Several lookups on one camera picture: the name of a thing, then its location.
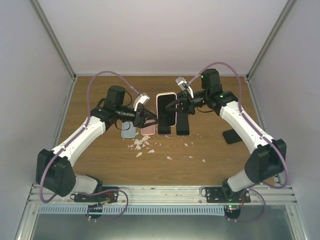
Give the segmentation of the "pink phone case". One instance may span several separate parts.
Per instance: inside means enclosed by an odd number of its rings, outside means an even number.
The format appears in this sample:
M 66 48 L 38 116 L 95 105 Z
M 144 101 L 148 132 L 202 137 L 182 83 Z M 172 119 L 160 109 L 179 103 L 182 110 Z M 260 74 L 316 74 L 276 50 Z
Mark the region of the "pink phone case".
M 149 123 L 153 123 L 155 120 L 154 119 L 147 119 L 145 121 L 145 124 L 149 124 Z M 140 130 L 140 133 L 143 135 L 143 136 L 152 136 L 154 135 L 156 132 L 156 128 L 155 128 L 155 125 L 149 125 L 147 127 L 144 127 Z

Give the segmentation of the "purple black phone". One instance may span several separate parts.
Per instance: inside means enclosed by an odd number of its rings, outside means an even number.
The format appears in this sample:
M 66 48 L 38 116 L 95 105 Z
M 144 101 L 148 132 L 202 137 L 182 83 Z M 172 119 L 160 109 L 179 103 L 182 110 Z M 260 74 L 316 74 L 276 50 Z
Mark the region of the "purple black phone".
M 171 134 L 171 127 L 158 125 L 157 132 L 159 135 L 164 135 L 164 136 L 170 135 Z

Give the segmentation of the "black phone from blue case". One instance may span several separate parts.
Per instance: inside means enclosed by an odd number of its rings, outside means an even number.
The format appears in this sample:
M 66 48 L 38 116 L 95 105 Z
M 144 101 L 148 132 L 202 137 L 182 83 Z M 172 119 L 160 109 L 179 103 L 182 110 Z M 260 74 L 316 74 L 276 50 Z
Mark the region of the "black phone from blue case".
M 176 119 L 176 135 L 188 136 L 190 134 L 189 117 L 188 114 L 183 112 L 177 113 Z

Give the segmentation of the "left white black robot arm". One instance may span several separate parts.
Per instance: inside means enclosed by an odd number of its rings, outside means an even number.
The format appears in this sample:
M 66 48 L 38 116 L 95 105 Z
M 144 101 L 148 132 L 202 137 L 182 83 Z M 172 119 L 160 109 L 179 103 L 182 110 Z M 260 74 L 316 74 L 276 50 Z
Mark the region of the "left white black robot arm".
M 103 197 L 103 189 L 98 179 L 88 175 L 77 175 L 73 167 L 80 155 L 117 121 L 128 122 L 136 128 L 146 128 L 158 123 L 157 116 L 145 108 L 150 99 L 140 93 L 133 107 L 124 104 L 127 91 L 121 86 L 111 86 L 105 98 L 90 110 L 84 123 L 65 141 L 51 150 L 43 149 L 38 153 L 36 183 L 54 195 L 65 197 L 70 193 L 85 193 L 92 202 Z

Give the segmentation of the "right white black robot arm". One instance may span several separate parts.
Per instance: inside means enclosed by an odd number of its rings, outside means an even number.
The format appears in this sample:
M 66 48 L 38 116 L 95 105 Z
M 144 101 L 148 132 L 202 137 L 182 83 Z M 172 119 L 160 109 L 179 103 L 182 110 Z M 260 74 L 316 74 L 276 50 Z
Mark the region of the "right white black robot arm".
M 274 139 L 262 130 L 242 108 L 241 99 L 232 92 L 223 90 L 216 69 L 206 69 L 199 76 L 201 91 L 193 91 L 190 82 L 178 77 L 175 82 L 181 91 L 176 100 L 168 103 L 165 108 L 170 112 L 193 115 L 196 108 L 207 106 L 231 126 L 231 130 L 223 132 L 228 144 L 244 142 L 250 157 L 243 170 L 222 182 L 223 200 L 232 203 L 244 189 L 280 173 L 284 173 L 287 178 L 286 143 L 282 139 Z

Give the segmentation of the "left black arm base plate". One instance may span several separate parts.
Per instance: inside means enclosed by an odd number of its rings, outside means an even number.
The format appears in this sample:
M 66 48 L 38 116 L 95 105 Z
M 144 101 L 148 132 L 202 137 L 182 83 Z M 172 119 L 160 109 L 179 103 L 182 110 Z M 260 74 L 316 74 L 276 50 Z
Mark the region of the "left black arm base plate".
M 111 204 L 118 201 L 118 193 L 117 186 L 99 186 L 91 195 L 73 193 L 70 199 L 75 203 Z

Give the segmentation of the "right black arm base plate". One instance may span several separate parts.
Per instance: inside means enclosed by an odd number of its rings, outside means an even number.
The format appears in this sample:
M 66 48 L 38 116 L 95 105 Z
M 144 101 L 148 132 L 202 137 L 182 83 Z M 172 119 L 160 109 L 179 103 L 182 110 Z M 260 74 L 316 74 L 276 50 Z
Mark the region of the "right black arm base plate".
M 237 192 L 231 191 L 227 186 L 202 186 L 199 190 L 207 203 L 242 204 L 250 203 L 250 193 L 246 189 Z

